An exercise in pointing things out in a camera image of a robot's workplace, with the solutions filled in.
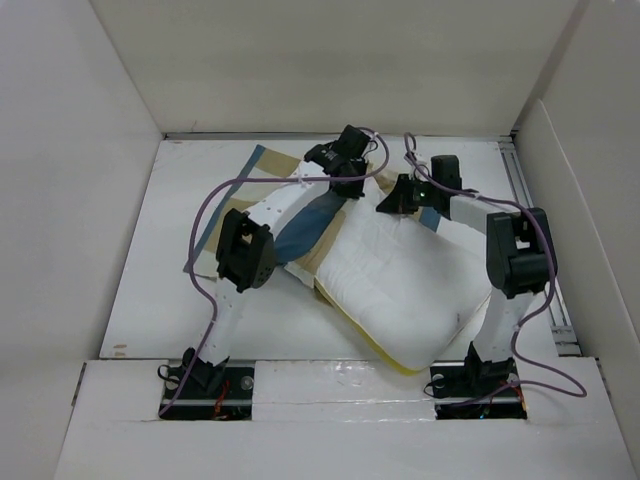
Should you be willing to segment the plaid beige blue pillowcase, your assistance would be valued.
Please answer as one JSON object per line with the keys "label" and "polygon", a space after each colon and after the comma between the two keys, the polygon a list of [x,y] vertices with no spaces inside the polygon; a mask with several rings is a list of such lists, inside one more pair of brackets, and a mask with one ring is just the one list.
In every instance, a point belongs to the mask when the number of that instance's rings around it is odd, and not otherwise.
{"label": "plaid beige blue pillowcase", "polygon": [[218,205],[185,267],[215,299],[262,287],[283,266],[333,296],[425,282],[451,244],[414,216],[377,211],[385,175],[337,194],[319,166],[257,146]]}

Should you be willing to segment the white pillow yellow edge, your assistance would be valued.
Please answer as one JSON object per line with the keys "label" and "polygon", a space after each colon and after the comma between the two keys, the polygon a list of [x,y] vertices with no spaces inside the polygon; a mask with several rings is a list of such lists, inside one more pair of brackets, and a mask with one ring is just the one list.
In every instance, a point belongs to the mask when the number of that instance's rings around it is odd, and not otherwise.
{"label": "white pillow yellow edge", "polygon": [[491,287],[482,257],[417,216],[377,212],[390,190],[376,176],[358,200],[326,192],[284,227],[276,255],[387,364],[412,375],[446,350]]}

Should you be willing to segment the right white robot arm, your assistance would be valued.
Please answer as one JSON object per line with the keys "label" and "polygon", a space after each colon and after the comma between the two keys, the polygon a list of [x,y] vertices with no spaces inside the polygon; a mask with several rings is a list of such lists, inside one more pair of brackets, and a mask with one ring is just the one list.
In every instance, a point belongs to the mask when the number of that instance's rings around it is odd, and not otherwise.
{"label": "right white robot arm", "polygon": [[399,175],[376,211],[408,215],[428,207],[483,234],[492,287],[484,321],[464,363],[433,370],[428,388],[438,399],[488,396],[516,378],[513,336],[557,266],[546,213],[465,189],[454,155],[432,157],[424,178],[418,176],[419,168],[415,164],[415,172]]}

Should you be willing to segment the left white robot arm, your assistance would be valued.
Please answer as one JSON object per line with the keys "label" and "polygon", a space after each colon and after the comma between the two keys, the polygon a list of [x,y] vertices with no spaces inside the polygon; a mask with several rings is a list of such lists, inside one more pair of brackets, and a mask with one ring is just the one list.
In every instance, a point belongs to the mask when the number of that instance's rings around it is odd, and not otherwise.
{"label": "left white robot arm", "polygon": [[245,177],[224,183],[226,187],[273,183],[277,188],[264,200],[244,210],[234,207],[222,218],[213,292],[204,289],[196,278],[196,239],[189,240],[188,274],[198,293],[211,303],[212,318],[197,346],[183,355],[181,388],[189,385],[205,397],[220,390],[246,303],[245,292],[261,288],[273,274],[277,265],[276,238],[297,214],[330,190],[346,198],[359,198],[367,177],[366,151],[377,137],[370,129],[348,125],[338,139],[314,146],[285,177]]}

